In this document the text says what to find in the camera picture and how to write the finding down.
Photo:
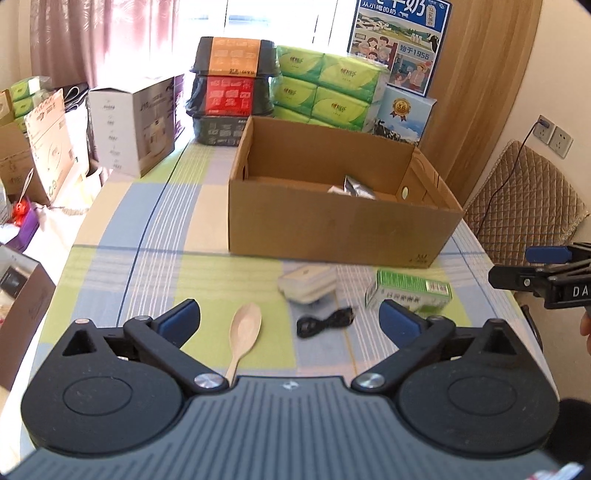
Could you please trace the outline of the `person right hand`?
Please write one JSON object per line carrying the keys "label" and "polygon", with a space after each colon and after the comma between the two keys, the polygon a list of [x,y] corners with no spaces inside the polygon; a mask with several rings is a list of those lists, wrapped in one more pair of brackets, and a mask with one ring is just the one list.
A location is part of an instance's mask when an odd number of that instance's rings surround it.
{"label": "person right hand", "polygon": [[580,335],[585,338],[587,353],[591,355],[591,317],[588,312],[581,318]]}

